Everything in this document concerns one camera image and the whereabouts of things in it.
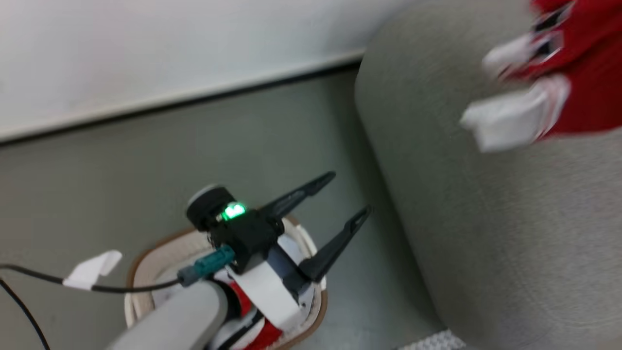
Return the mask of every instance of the gray floor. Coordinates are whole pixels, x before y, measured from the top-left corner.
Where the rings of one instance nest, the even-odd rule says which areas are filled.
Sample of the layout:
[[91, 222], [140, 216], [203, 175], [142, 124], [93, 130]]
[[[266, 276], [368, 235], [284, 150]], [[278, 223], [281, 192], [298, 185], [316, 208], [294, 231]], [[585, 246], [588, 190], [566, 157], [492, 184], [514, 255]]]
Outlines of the gray floor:
[[[330, 303], [298, 349], [390, 349], [442, 328], [353, 106], [356, 72], [0, 148], [0, 262], [66, 275], [125, 254], [121, 285], [155, 241], [188, 227], [187, 199], [219, 182], [251, 206], [328, 170], [337, 178], [295, 215], [319, 245], [366, 203], [377, 213], [328, 276]], [[10, 273], [52, 349], [101, 349], [124, 329], [123, 299]], [[3, 349], [40, 349], [0, 295]]]

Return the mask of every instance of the red and white object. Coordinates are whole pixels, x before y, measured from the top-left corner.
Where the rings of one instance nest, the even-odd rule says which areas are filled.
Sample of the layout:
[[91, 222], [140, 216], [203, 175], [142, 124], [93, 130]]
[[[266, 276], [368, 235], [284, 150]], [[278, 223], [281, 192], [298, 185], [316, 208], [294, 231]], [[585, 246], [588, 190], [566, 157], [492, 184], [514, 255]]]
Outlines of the red and white object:
[[530, 90], [472, 103], [461, 124], [484, 152], [622, 126], [622, 0], [533, 0], [533, 30], [493, 49], [484, 70]]

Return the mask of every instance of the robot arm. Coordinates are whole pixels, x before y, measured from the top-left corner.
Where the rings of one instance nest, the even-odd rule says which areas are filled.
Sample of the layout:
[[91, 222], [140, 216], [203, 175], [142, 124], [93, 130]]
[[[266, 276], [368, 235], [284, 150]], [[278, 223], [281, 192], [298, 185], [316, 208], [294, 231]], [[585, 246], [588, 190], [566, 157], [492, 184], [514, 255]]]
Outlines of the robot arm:
[[108, 350], [203, 350], [225, 322], [227, 310], [224, 291], [202, 280], [149, 313]]
[[[233, 315], [238, 301], [227, 286], [208, 281], [225, 267], [256, 307], [254, 316], [247, 318], [265, 317], [283, 331], [299, 325], [299, 296], [326, 275], [372, 213], [365, 207], [317, 254], [294, 262], [277, 243], [284, 233], [282, 219], [334, 177], [326, 173], [258, 210], [246, 209], [220, 186], [193, 196], [187, 217], [197, 230], [209, 232], [216, 251], [179, 270], [186, 289], [123, 333], [109, 350], [202, 350], [208, 344], [220, 349], [235, 343], [232, 334], [243, 333], [246, 323], [241, 315]], [[229, 329], [232, 324], [239, 329]]]

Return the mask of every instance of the white tape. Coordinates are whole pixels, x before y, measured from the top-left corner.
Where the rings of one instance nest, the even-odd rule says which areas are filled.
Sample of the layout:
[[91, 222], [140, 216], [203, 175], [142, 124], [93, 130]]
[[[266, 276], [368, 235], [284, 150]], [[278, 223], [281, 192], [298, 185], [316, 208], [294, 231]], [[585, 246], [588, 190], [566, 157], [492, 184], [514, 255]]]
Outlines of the white tape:
[[276, 328], [287, 331], [304, 321], [300, 306], [268, 262], [262, 262], [243, 275], [238, 275], [229, 266], [227, 271]]
[[471, 103], [460, 124], [473, 132], [482, 152], [524, 146], [550, 131], [569, 95], [563, 75], [546, 76], [529, 90]]
[[123, 254], [121, 252], [110, 250], [95, 258], [81, 262], [73, 269], [69, 277], [63, 281], [63, 285], [91, 290], [91, 287], [97, 283], [97, 279], [100, 276], [108, 276], [122, 257]]
[[523, 68], [533, 55], [532, 36], [523, 35], [492, 49], [482, 61], [484, 71], [493, 78], [504, 79]]

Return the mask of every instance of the cable connector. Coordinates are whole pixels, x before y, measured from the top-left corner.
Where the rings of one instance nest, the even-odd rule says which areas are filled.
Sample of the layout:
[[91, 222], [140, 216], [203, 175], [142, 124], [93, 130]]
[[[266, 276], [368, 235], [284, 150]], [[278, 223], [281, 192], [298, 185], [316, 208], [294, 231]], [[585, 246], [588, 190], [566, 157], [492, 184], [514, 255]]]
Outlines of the cable connector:
[[222, 245], [217, 251], [198, 259], [194, 265], [184, 267], [177, 272], [180, 284], [188, 287], [201, 278], [207, 277], [224, 268], [235, 260], [235, 252], [228, 245]]

